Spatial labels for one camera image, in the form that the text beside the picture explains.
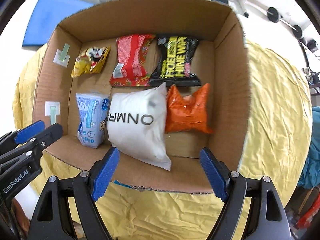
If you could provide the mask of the blue foam mat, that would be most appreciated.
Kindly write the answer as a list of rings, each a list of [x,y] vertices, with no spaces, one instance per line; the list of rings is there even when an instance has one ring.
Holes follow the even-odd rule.
[[[92,6],[92,3],[81,0],[38,0],[28,22],[22,46],[44,45],[63,19]]]

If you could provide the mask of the light blue tissue pack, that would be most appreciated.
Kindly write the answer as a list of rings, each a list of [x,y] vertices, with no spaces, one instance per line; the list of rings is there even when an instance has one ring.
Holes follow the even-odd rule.
[[[82,146],[97,148],[105,140],[109,98],[99,93],[76,93],[79,110],[77,137]]]

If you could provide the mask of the red snack packet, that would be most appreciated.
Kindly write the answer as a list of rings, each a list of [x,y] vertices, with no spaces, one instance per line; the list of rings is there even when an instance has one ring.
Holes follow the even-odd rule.
[[[117,65],[110,78],[112,87],[148,87],[150,74],[145,68],[153,34],[133,34],[117,38]]]

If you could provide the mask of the yellow snack packet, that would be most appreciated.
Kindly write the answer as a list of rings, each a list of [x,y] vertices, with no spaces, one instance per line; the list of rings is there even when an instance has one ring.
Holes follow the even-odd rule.
[[[90,47],[84,50],[75,60],[71,77],[76,78],[82,74],[98,74],[101,72],[111,46]]]

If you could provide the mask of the teal blanket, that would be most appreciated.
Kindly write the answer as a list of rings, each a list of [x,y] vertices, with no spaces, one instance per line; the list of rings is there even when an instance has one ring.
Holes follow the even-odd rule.
[[[298,186],[312,189],[319,185],[320,173],[320,115],[319,106],[312,108],[312,133],[308,156]]]

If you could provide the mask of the white pillow pouch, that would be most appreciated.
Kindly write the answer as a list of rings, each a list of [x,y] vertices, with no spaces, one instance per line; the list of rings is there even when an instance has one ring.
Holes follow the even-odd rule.
[[[164,132],[166,83],[152,89],[112,96],[107,116],[108,140],[120,152],[144,163],[171,170]]]

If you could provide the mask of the small barbell on floor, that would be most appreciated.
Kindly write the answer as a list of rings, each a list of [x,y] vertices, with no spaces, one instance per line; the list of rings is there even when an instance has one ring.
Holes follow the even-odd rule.
[[[278,23],[280,21],[292,29],[292,33],[296,39],[300,40],[303,38],[303,31],[301,27],[299,25],[291,25],[290,23],[286,22],[276,8],[269,7],[266,13],[269,21],[273,23]]]

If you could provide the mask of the black yellow wipes packet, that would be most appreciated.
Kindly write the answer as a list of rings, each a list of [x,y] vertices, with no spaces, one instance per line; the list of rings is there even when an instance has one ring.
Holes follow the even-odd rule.
[[[199,39],[190,36],[159,36],[159,62],[150,76],[149,85],[158,87],[165,82],[169,87],[200,86],[200,79],[191,71],[191,62],[199,42]]]

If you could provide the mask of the orange snack packet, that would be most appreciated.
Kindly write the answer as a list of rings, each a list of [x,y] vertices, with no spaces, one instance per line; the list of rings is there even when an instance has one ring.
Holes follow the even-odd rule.
[[[172,85],[167,93],[167,119],[165,132],[197,130],[212,134],[208,125],[207,101],[210,85],[207,83],[193,94],[181,96],[178,88]]]

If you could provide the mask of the yellow table cloth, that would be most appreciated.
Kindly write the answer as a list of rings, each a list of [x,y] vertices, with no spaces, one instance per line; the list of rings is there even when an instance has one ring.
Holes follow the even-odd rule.
[[[213,134],[170,133],[167,150],[183,145],[198,156],[208,146],[230,169],[249,178],[268,175],[283,204],[291,198],[308,155],[312,107],[304,76],[276,52],[246,41],[202,41],[197,75],[210,84]],[[204,239],[222,202],[210,194],[139,191],[111,184],[98,210],[118,239]]]

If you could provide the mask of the brown cardboard box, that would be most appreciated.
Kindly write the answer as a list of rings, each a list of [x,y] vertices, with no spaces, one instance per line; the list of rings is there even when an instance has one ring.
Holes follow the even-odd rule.
[[[169,66],[152,85],[113,87],[113,71],[125,54],[142,46],[144,35],[164,36]],[[196,39],[190,70],[200,80],[184,87],[189,120],[204,128],[166,133],[167,90],[183,74],[188,38]],[[249,67],[241,24],[234,11],[205,0],[117,0],[65,18],[55,28],[35,87],[33,120],[51,125],[51,103],[62,138],[48,147],[60,160],[90,169],[109,150],[119,164],[113,181],[137,189],[206,194],[210,184],[201,164],[204,150],[230,170],[243,152],[250,105]]]

